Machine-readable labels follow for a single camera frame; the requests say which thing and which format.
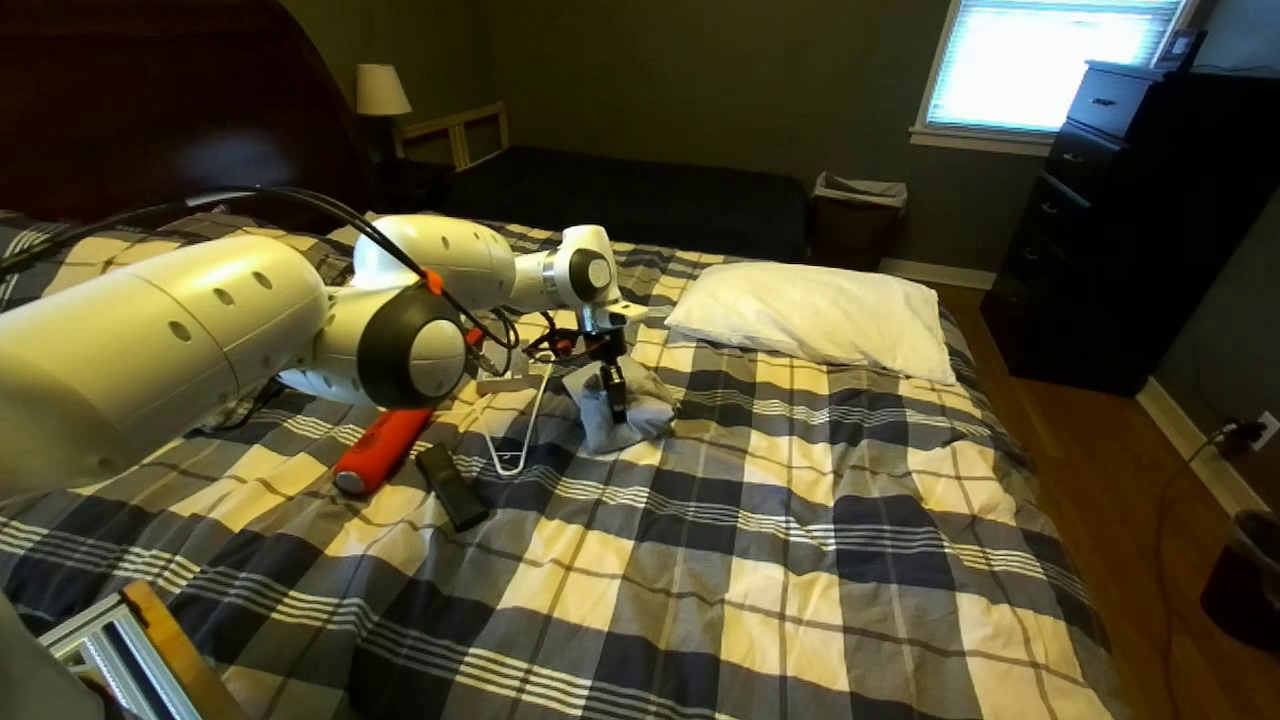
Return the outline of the black remote control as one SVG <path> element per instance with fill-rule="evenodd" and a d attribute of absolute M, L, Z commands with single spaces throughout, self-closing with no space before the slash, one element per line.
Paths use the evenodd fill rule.
<path fill-rule="evenodd" d="M 416 454 L 413 465 L 435 495 L 454 532 L 467 532 L 492 516 L 492 507 L 463 478 L 452 455 L 429 445 Z"/>

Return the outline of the dark wooden headboard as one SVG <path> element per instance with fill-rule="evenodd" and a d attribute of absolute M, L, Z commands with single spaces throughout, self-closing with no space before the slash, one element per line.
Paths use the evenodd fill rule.
<path fill-rule="evenodd" d="M 279 0 L 0 0 L 0 210 L 294 186 L 366 211 L 355 114 Z"/>

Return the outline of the black round bin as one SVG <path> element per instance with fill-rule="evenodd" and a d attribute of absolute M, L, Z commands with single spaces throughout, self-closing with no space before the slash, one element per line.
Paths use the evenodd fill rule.
<path fill-rule="evenodd" d="M 1280 662 L 1280 515 L 1231 518 L 1199 606 L 1217 629 Z"/>

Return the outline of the orange handheld tool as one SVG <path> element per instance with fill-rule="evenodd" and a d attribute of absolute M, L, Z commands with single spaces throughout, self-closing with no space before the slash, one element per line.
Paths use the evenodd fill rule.
<path fill-rule="evenodd" d="M 384 411 L 334 465 L 334 487 L 355 497 L 376 493 L 408 457 L 434 414 L 429 407 Z"/>

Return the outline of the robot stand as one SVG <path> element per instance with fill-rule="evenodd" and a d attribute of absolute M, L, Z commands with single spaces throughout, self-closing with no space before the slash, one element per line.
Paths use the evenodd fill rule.
<path fill-rule="evenodd" d="M 32 630 L 0 593 L 0 720 L 250 720 L 152 587 Z"/>

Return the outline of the white pillow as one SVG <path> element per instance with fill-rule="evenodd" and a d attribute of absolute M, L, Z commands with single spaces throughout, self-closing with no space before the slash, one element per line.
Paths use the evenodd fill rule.
<path fill-rule="evenodd" d="M 698 340 L 951 386 L 938 295 L 881 273 L 787 263 L 707 268 L 666 324 Z"/>

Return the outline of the plaid bed cover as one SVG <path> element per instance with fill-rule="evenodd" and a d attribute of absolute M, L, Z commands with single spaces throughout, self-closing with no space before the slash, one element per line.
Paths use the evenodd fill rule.
<path fill-rule="evenodd" d="M 980 392 L 684 340 L 634 356 L 673 430 L 585 445 L 559 378 L 424 434 L 494 507 L 457 534 L 420 473 L 344 498 L 376 418 L 285 391 L 96 489 L 0 509 L 0 591 L 41 632 L 147 580 L 264 720 L 1126 720 L 1029 459 Z"/>

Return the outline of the grey cloth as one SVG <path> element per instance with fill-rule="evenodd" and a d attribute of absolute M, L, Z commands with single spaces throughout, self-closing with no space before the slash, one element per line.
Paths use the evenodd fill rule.
<path fill-rule="evenodd" d="M 609 454 L 667 436 L 675 423 L 676 400 L 658 375 L 630 356 L 618 359 L 625 382 L 625 419 L 613 418 L 602 363 L 593 361 L 564 377 L 563 384 L 579 409 L 585 446 Z"/>

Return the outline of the table lamp with white shade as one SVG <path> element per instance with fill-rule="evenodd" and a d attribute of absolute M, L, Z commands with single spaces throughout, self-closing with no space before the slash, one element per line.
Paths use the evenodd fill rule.
<path fill-rule="evenodd" d="M 362 63 L 355 67 L 355 110 L 378 159 L 401 159 L 403 147 L 398 123 L 413 111 L 413 106 L 394 65 Z"/>

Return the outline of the dark nightstand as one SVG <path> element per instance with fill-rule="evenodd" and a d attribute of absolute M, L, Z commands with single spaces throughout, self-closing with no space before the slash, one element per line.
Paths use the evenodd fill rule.
<path fill-rule="evenodd" d="M 388 158 L 372 165 L 371 210 L 410 214 L 438 208 L 448 195 L 449 164 Z"/>

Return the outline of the black dresser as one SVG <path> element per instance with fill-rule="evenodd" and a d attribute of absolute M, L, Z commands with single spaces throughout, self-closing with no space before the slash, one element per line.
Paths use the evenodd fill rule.
<path fill-rule="evenodd" d="M 980 311 L 1011 374 L 1132 397 L 1280 188 L 1280 77 L 1089 61 Z"/>

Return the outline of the brown waste bin with liner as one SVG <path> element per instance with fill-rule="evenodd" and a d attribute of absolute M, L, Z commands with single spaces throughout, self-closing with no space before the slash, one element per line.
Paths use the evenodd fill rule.
<path fill-rule="evenodd" d="M 809 201 L 812 263 L 879 270 L 901 236 L 908 197 L 904 182 L 849 179 L 823 170 Z"/>

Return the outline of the window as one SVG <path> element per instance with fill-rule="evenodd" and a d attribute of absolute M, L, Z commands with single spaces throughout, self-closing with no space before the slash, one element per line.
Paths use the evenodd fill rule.
<path fill-rule="evenodd" d="M 1149 67 L 1207 0 L 950 0 L 909 135 L 1043 158 L 1089 60 Z"/>

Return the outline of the dark low couch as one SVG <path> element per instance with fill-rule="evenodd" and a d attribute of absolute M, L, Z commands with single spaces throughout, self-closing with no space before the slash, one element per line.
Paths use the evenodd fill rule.
<path fill-rule="evenodd" d="M 602 225 L 614 242 L 800 263 L 808 193 L 787 176 L 511 146 L 431 196 L 451 217 L 545 231 Z"/>

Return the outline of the light wooden frame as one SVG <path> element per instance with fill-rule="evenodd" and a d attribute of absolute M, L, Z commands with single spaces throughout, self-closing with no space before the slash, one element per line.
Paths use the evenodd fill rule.
<path fill-rule="evenodd" d="M 485 156 L 474 158 L 467 136 L 468 127 L 488 122 L 495 123 L 498 131 L 497 150 Z M 438 135 L 444 135 L 448 138 L 451 164 L 456 170 L 465 170 L 470 167 L 483 164 L 511 147 L 506 104 L 499 100 L 485 106 L 458 111 L 434 120 L 411 126 L 397 126 L 392 132 L 392 147 L 396 158 L 407 159 L 407 147 L 411 143 L 425 141 Z"/>

